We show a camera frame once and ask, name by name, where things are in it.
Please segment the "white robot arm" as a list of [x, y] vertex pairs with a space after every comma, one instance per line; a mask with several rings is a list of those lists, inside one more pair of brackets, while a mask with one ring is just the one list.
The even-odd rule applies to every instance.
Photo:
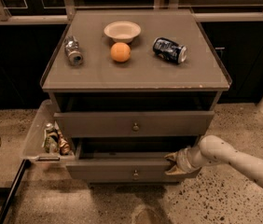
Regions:
[[194, 147], [182, 148], [164, 156], [172, 167], [168, 176], [192, 174], [205, 166], [227, 164], [263, 189], [263, 160], [240, 152], [215, 135], [204, 136]]

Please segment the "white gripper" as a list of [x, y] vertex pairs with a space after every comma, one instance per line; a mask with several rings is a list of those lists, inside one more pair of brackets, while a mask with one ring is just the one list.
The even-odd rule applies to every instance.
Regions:
[[165, 172], [166, 175], [191, 174], [197, 170], [197, 168], [189, 162], [187, 152], [188, 148], [184, 148], [164, 156], [166, 160], [175, 162], [175, 165]]

